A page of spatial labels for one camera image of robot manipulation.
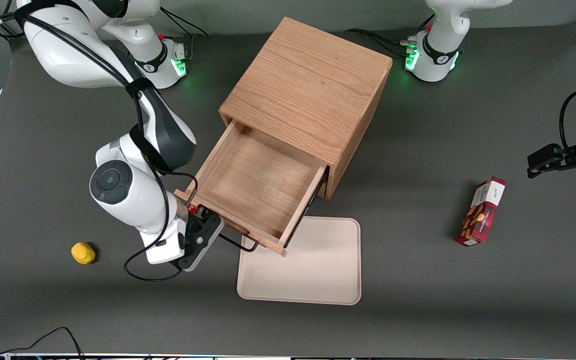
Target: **wooden cabinet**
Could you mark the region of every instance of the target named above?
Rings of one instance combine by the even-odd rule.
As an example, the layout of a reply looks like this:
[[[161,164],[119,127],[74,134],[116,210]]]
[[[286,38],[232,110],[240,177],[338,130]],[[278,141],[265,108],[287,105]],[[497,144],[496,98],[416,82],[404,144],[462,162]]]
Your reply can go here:
[[[392,65],[284,18],[219,108],[227,128],[197,173],[192,203],[285,256],[313,197],[333,195]]]

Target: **yellow sponge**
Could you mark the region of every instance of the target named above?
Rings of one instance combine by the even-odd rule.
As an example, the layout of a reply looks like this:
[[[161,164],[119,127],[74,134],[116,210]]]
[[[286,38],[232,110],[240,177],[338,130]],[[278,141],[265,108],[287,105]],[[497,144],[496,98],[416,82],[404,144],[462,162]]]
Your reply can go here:
[[[73,259],[82,265],[94,262],[97,257],[95,250],[87,243],[78,242],[70,249]]]

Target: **white robot link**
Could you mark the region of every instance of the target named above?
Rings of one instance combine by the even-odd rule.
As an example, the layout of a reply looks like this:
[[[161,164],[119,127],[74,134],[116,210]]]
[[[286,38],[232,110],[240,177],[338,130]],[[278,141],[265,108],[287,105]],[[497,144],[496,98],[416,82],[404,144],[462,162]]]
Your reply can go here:
[[[224,223],[214,213],[204,212],[202,218],[201,214],[188,214],[185,206],[178,209],[176,198],[157,178],[159,173],[188,164],[197,145],[190,128],[153,87],[173,85],[181,76],[177,61],[184,56],[182,45],[162,41],[144,21],[159,10],[160,2],[17,0],[17,7],[14,17],[39,63],[55,80],[79,88],[124,86],[138,100],[146,121],[96,151],[97,168],[90,178],[89,191],[106,212],[137,228],[150,264],[172,262],[179,272],[192,271]],[[117,37],[139,67],[118,49],[102,43],[96,34],[98,29]],[[55,31],[66,35],[57,36]],[[101,64],[116,71],[114,75],[99,60],[94,62],[80,48],[66,42],[65,37],[76,39],[80,48],[102,59]],[[173,262],[182,258],[183,264]],[[124,269],[133,275],[127,264]]]
[[[425,82],[439,82],[455,68],[459,47],[471,28],[470,10],[495,9],[513,0],[425,0],[434,23],[409,36],[405,69]]]

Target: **gray table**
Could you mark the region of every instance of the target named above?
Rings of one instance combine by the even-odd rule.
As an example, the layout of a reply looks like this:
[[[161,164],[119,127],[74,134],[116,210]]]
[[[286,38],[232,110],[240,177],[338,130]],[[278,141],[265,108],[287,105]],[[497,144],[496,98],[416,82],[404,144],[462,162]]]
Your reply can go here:
[[[199,139],[185,170],[219,139],[217,108],[265,39],[197,39],[190,76],[162,91]],[[87,184],[95,150],[135,123],[133,104],[121,88],[59,84],[16,46],[0,97],[0,351],[69,326],[89,353],[576,358],[576,174],[526,178],[526,155],[558,142],[560,105],[576,90],[576,23],[476,29],[463,45],[441,83],[394,66],[338,191],[309,212],[361,223],[352,307],[241,299],[238,250],[224,241],[176,280],[126,276],[141,241]],[[572,142],[576,100],[568,115]],[[487,243],[464,248],[453,239],[490,176],[508,182],[495,224]],[[73,261],[79,241],[98,244],[98,264]],[[167,271],[145,259],[133,269]],[[37,351],[73,346],[55,335]]]

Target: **open drawer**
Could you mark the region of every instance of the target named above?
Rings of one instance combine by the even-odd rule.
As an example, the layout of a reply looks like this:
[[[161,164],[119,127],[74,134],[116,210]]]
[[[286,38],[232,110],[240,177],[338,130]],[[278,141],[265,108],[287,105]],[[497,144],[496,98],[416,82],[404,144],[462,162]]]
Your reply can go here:
[[[192,204],[213,210],[226,225],[285,256],[326,175],[322,160],[233,120],[196,175]],[[192,187],[175,194],[187,199]]]

